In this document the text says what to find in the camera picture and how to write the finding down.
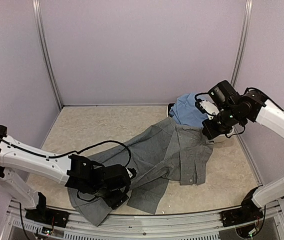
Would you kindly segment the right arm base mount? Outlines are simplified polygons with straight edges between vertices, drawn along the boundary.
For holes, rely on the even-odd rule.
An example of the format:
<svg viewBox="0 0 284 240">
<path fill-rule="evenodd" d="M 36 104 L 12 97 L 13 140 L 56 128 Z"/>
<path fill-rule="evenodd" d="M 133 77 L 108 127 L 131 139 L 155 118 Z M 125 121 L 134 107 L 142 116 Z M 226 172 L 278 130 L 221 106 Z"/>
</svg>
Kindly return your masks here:
<svg viewBox="0 0 284 240">
<path fill-rule="evenodd" d="M 223 227 L 241 225 L 263 217 L 264 214 L 260 208 L 239 207 L 221 212 Z"/>
</svg>

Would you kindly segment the light blue shirt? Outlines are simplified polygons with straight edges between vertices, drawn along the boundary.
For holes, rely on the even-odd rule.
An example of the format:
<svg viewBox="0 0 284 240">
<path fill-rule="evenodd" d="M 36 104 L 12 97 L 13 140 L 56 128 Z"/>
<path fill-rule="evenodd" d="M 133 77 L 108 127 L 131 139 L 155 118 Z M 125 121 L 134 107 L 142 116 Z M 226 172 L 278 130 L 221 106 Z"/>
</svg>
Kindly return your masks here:
<svg viewBox="0 0 284 240">
<path fill-rule="evenodd" d="M 202 122 L 208 117 L 195 106 L 195 93 L 186 93 L 176 99 L 168 115 L 179 125 L 203 128 Z"/>
</svg>

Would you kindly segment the right aluminium frame post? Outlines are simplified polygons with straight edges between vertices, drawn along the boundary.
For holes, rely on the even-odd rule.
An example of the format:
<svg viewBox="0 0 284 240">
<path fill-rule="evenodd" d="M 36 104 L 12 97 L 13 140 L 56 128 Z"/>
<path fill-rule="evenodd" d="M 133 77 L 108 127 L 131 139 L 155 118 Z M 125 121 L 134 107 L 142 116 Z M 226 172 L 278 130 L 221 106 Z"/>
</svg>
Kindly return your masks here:
<svg viewBox="0 0 284 240">
<path fill-rule="evenodd" d="M 236 86 L 236 83 L 238 81 L 241 64 L 244 58 L 245 47 L 246 47 L 247 38 L 249 35 L 249 28 L 250 28 L 250 22 L 251 22 L 252 10 L 253 10 L 253 2 L 254 2 L 253 0 L 246 0 L 246 4 L 245 4 L 245 11 L 244 11 L 243 24 L 242 24 L 241 34 L 240 34 L 240 41 L 239 41 L 239 46 L 238 46 L 238 50 L 237 50 L 237 54 L 235 58 L 235 64 L 234 64 L 234 68 L 233 68 L 232 76 L 231 76 L 231 85 L 233 87 Z"/>
</svg>

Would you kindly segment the front aluminium rail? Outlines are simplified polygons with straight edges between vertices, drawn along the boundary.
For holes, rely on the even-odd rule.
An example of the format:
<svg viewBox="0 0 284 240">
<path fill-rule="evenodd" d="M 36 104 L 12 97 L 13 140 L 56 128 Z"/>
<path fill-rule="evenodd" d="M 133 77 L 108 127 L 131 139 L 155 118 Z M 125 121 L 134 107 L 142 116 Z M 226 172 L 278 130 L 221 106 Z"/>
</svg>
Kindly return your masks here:
<svg viewBox="0 0 284 240">
<path fill-rule="evenodd" d="M 0 240 L 241 240 L 250 229 L 260 226 L 248 240 L 284 240 L 284 221 L 280 206 L 267 206 L 266 217 L 244 224 L 223 226 L 221 209 L 188 213 L 110 214 L 100 226 L 94 226 L 80 213 L 66 209 L 65 227 L 49 225 L 24 217 L 12 200 L 7 209 Z"/>
</svg>

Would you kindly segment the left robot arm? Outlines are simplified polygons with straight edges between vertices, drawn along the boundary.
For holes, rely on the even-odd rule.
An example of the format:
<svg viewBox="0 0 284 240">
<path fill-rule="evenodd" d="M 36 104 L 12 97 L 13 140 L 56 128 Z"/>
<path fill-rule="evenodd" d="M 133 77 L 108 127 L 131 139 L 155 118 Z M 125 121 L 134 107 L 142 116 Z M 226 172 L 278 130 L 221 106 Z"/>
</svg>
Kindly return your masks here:
<svg viewBox="0 0 284 240">
<path fill-rule="evenodd" d="M 74 189 L 77 195 L 89 194 L 92 197 L 86 199 L 87 203 L 103 199 L 112 209 L 122 205 L 136 170 L 127 163 L 105 165 L 81 153 L 83 150 L 56 154 L 31 147 L 9 136 L 7 128 L 0 125 L 0 185 L 43 223 L 52 217 L 45 196 L 33 190 L 14 170 L 47 178 Z"/>
</svg>

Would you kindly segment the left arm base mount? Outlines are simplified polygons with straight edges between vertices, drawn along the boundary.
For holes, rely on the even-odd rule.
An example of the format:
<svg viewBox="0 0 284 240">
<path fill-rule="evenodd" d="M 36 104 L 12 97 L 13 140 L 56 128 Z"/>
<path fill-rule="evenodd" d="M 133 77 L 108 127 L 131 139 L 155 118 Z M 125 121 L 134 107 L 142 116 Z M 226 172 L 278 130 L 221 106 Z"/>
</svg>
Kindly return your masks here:
<svg viewBox="0 0 284 240">
<path fill-rule="evenodd" d="M 50 225 L 52 227 L 66 228 L 69 212 L 52 208 L 45 208 L 44 210 L 27 209 L 25 217 L 28 220 Z"/>
</svg>

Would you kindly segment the aluminium frame post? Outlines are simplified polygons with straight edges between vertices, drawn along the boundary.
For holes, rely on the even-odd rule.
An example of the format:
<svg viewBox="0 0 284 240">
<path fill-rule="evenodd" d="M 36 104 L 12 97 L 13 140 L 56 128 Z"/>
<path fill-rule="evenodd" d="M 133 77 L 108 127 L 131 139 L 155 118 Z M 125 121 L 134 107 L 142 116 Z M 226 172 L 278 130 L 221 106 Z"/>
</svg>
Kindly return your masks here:
<svg viewBox="0 0 284 240">
<path fill-rule="evenodd" d="M 32 1 L 32 7 L 33 7 L 33 13 L 34 13 L 34 18 L 35 18 L 35 24 L 36 24 L 36 29 L 37 29 L 37 34 L 39 37 L 39 43 L 40 43 L 40 48 L 44 60 L 44 64 L 47 70 L 48 78 L 49 78 L 49 83 L 52 88 L 53 96 L 55 99 L 55 102 L 57 104 L 57 107 L 59 111 L 61 111 L 64 107 L 62 97 L 60 95 L 60 91 L 58 89 L 58 85 L 55 79 L 55 75 L 53 72 L 52 68 L 52 63 L 49 55 L 49 50 L 46 42 L 46 36 L 45 36 L 45 29 L 44 29 L 44 24 L 43 24 L 43 19 L 42 19 L 42 14 L 41 14 L 41 4 L 39 0 L 33 0 Z"/>
<path fill-rule="evenodd" d="M 232 76 L 231 76 L 231 85 L 233 87 L 236 86 L 236 83 L 238 81 L 241 64 L 244 58 L 245 47 L 246 47 L 247 38 L 249 35 L 249 28 L 250 28 L 250 22 L 251 22 L 252 10 L 253 10 L 253 2 L 254 2 L 253 0 L 246 0 L 246 4 L 245 4 L 245 11 L 244 11 L 243 24 L 242 24 L 241 34 L 240 34 L 240 41 L 239 41 L 239 46 L 238 46 L 238 50 L 237 50 L 237 54 L 235 58 L 235 64 L 234 64 L 234 68 L 233 68 Z"/>
</svg>

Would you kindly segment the grey long sleeve shirt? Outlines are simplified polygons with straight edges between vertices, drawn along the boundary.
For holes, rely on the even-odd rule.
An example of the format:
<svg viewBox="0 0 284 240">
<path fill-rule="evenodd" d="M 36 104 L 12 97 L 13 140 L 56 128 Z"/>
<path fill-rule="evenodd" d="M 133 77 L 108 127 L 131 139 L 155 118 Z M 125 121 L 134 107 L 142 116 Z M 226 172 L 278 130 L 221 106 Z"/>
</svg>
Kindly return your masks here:
<svg viewBox="0 0 284 240">
<path fill-rule="evenodd" d="M 149 214 L 156 212 L 169 181 L 180 185 L 201 185 L 206 179 L 206 164 L 214 143 L 201 128 L 179 125 L 171 118 L 148 127 L 125 143 L 131 150 L 116 146 L 88 158 L 105 166 L 128 163 L 137 176 L 131 181 L 129 207 Z"/>
</svg>

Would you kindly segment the left aluminium frame post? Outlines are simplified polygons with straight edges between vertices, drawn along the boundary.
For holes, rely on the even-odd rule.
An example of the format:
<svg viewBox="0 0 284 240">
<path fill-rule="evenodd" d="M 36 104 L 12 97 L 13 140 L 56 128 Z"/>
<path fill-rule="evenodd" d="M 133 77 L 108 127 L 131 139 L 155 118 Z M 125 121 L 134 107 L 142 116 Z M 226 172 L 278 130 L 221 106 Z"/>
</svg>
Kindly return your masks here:
<svg viewBox="0 0 284 240">
<path fill-rule="evenodd" d="M 44 29 L 44 24 L 43 24 L 43 19 L 42 19 L 42 14 L 41 14 L 41 4 L 39 0 L 33 0 L 32 1 L 32 7 L 33 7 L 33 13 L 34 13 L 34 18 L 35 18 L 35 24 L 36 24 L 36 29 L 37 29 L 37 34 L 39 37 L 39 43 L 40 43 L 40 48 L 44 60 L 44 64 L 47 70 L 48 78 L 49 78 L 49 83 L 52 88 L 53 96 L 55 99 L 55 102 L 57 104 L 57 107 L 59 111 L 61 111 L 64 107 L 62 97 L 60 95 L 60 91 L 58 89 L 58 85 L 55 79 L 55 75 L 53 72 L 52 68 L 52 63 L 49 55 L 49 50 L 46 42 L 46 36 L 45 36 L 45 29 Z"/>
</svg>

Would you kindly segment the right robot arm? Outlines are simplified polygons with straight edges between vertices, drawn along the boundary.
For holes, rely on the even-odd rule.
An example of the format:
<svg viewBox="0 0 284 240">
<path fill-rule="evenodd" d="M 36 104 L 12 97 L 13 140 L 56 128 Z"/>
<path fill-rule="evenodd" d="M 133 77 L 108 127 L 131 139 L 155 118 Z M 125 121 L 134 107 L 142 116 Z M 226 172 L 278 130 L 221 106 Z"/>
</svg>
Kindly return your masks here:
<svg viewBox="0 0 284 240">
<path fill-rule="evenodd" d="M 249 87 L 239 94 L 224 80 L 206 94 L 211 101 L 195 95 L 195 106 L 208 115 L 202 122 L 202 133 L 209 140 L 220 135 L 230 138 L 235 125 L 245 127 L 248 122 L 258 123 L 284 139 L 284 109 L 261 90 Z M 243 199 L 237 217 L 242 222 L 248 222 L 262 207 L 281 198 L 284 198 L 284 176 L 251 190 Z"/>
</svg>

